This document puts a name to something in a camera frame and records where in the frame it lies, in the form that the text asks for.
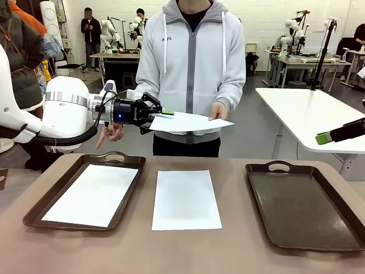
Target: tray handle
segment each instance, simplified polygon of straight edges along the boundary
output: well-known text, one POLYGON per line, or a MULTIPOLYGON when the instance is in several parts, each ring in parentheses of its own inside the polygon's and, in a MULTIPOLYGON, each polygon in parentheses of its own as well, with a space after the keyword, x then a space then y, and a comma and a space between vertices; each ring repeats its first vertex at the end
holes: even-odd
POLYGON ((288 173, 288 171, 286 170, 270 170, 270 166, 274 165, 274 164, 283 164, 284 166, 289 167, 289 172, 294 168, 294 165, 286 162, 286 161, 280 161, 280 160, 275 160, 272 162, 268 162, 267 164, 264 164, 263 166, 267 169, 267 172, 273 172, 273 173, 288 173))
POLYGON ((111 152, 108 152, 108 153, 105 153, 103 155, 98 155, 98 158, 99 159, 103 159, 104 162, 108 163, 108 162, 119 162, 119 163, 124 163, 124 162, 128 162, 128 160, 132 157, 128 156, 127 154, 124 154, 122 152, 119 152, 119 151, 111 151, 111 152), (113 155, 119 155, 119 156, 122 156, 124 158, 123 161, 121 160, 118 160, 118 159, 112 159, 112 160, 108 160, 107 157, 108 156, 113 156, 113 155))

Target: sheet of paper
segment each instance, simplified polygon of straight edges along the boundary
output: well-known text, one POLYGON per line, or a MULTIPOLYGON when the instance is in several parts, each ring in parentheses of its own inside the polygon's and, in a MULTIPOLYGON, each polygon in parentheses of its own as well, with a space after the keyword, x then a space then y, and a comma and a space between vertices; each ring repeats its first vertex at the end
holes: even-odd
POLYGON ((358 75, 361 77, 361 78, 365 78, 365 67, 359 71, 358 75))
POLYGON ((137 172, 90 164, 42 220, 108 227, 137 172))
POLYGON ((153 231, 221 228, 209 170, 159 171, 153 231))
POLYGON ((175 112, 174 115, 156 115, 150 129, 165 132, 186 132, 211 130, 231 125, 233 123, 221 119, 209 121, 206 116, 175 112))

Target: empty tray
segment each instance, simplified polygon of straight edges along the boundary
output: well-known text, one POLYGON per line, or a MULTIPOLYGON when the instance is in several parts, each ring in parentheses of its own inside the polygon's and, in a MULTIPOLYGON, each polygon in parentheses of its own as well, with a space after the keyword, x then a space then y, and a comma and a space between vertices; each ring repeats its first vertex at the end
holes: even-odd
POLYGON ((85 154, 52 186, 52 188, 37 202, 35 206, 25 215, 23 223, 30 227, 63 229, 72 231, 109 231, 115 228, 120 221, 128 199, 136 185, 139 175, 144 167, 146 159, 143 157, 131 157, 121 152, 109 152, 104 155, 85 154), (42 218, 58 199, 69 189, 81 173, 90 165, 125 167, 138 169, 137 175, 131 183, 127 193, 120 202, 108 227, 93 227, 90 225, 59 223, 55 221, 44 221, 42 218))
POLYGON ((321 172, 283 161, 246 171, 270 240, 281 248, 365 250, 365 227, 321 172), (270 170, 284 164, 289 171, 270 170))

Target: orange jacket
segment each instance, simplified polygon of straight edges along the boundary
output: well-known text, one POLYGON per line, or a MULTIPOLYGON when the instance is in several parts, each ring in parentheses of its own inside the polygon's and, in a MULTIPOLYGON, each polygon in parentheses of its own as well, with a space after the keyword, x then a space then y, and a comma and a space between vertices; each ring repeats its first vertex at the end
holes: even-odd
POLYGON ((47 28, 42 25, 37 19, 35 19, 32 15, 27 14, 22 11, 13 1, 9 1, 9 6, 11 8, 11 12, 15 13, 19 16, 24 22, 26 22, 34 31, 39 33, 42 38, 47 32, 47 28))

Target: hoodie logo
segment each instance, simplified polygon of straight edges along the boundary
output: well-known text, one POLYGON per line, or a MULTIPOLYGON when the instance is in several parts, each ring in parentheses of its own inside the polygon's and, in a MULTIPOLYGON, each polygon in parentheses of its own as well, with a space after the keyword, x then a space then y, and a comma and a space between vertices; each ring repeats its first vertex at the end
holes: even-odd
POLYGON ((172 41, 172 38, 171 37, 168 37, 167 38, 167 41, 172 41))

